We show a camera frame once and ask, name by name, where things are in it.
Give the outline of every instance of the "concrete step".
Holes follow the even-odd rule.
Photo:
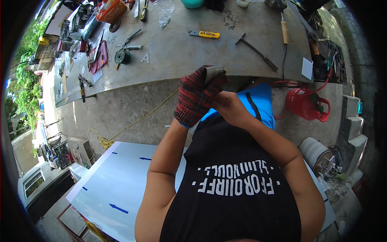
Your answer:
[[[351,140],[358,137],[363,131],[364,118],[345,117],[341,124],[341,134],[344,140]]]
[[[343,172],[349,177],[358,169],[363,157],[368,137],[361,134],[354,139],[348,140],[341,148]]]
[[[358,117],[358,105],[360,99],[352,96],[343,95],[342,99],[342,116]]]

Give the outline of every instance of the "hammer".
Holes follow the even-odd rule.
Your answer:
[[[249,42],[247,42],[245,39],[243,39],[243,37],[246,35],[246,33],[244,33],[239,39],[238,41],[235,43],[236,45],[239,43],[239,41],[242,41],[243,43],[245,43],[248,47],[250,47],[255,53],[257,53],[259,56],[262,57],[262,59],[266,62],[266,64],[268,64],[271,68],[273,68],[273,70],[276,72],[278,70],[278,67],[276,65],[274,65],[273,62],[271,62],[271,60],[269,60],[269,58],[267,58],[266,56],[264,56],[261,52],[259,52],[259,50],[257,50],[254,46],[252,46]]]

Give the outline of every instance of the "solder wire spool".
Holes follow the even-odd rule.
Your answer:
[[[132,54],[128,51],[119,50],[114,56],[114,61],[117,64],[129,64],[132,60]]]

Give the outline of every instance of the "utility knife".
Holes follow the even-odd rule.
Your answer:
[[[219,33],[213,33],[213,32],[207,32],[207,31],[188,30],[187,32],[189,33],[189,35],[200,36],[200,37],[205,37],[205,38],[217,39],[220,37]]]

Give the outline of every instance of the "screwdriver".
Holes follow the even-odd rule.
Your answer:
[[[147,15],[147,13],[146,13],[146,9],[147,9],[147,7],[146,7],[146,1],[147,0],[145,0],[145,5],[144,5],[144,7],[142,8],[142,13],[141,13],[141,22],[146,22],[146,15]]]

